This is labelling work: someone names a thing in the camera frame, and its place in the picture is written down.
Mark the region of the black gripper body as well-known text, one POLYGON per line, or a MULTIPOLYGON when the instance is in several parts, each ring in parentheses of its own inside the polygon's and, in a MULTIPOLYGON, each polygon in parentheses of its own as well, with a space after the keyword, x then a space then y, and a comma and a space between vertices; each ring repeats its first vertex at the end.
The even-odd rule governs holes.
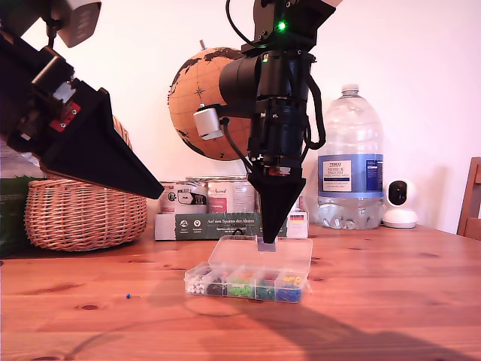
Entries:
POLYGON ((260 158, 265 166, 300 168, 306 124, 304 102, 257 101, 251 117, 249 157, 260 158))

